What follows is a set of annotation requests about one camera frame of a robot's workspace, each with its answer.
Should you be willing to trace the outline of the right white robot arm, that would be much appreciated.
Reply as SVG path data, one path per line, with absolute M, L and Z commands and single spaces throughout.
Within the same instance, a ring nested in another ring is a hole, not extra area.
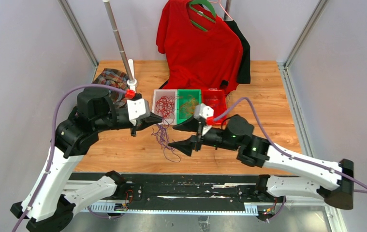
M 272 145 L 267 139 L 253 135 L 254 126 L 239 115 L 231 117 L 224 129 L 207 126 L 203 119 L 193 116 L 173 129 L 194 133 L 187 140 L 169 144 L 187 156 L 205 145 L 236 151 L 237 160 L 249 167 L 291 173 L 289 177 L 259 176 L 254 193 L 262 202 L 271 197 L 300 196 L 323 200 L 338 209 L 353 209 L 354 162 L 349 159 L 325 161 Z

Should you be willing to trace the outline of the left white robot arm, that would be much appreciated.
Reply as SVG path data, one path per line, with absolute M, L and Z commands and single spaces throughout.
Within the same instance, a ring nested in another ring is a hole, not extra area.
M 148 101 L 133 90 L 89 84 L 75 91 L 77 105 L 61 123 L 57 123 L 59 105 L 55 107 L 49 155 L 34 187 L 25 200 L 11 207 L 19 222 L 27 220 L 30 232 L 60 232 L 95 202 L 107 197 L 125 199 L 127 181 L 116 171 L 76 191 L 63 190 L 100 132 L 129 129 L 135 136 L 162 122 L 161 116 L 151 112 Z

